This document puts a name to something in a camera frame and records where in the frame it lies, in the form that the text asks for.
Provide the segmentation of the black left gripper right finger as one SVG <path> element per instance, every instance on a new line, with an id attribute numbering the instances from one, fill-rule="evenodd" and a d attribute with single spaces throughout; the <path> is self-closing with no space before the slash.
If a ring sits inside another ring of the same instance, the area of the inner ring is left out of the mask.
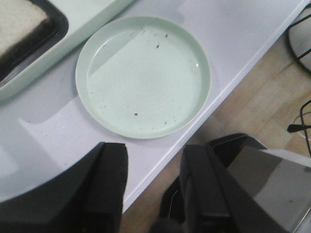
<path id="1" fill-rule="evenodd" d="M 161 219 L 152 233 L 284 233 L 228 173 L 209 146 L 187 145 L 180 164 L 186 229 Z"/>

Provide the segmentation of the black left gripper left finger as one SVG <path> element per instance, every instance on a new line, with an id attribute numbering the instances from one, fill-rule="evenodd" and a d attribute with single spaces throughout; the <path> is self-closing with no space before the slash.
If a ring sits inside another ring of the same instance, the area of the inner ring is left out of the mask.
<path id="1" fill-rule="evenodd" d="M 124 144 L 99 143 L 77 163 L 0 205 L 3 233 L 116 233 L 128 177 Z"/>

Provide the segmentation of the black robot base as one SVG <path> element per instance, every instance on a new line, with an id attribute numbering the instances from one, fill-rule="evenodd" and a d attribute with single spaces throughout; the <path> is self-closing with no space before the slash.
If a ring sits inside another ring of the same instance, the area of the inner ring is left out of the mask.
<path id="1" fill-rule="evenodd" d="M 311 230 L 311 161 L 286 150 L 269 150 L 255 138 L 236 133 L 209 146 L 247 194 L 286 233 Z M 165 192 L 160 216 L 186 224 L 180 177 Z"/>

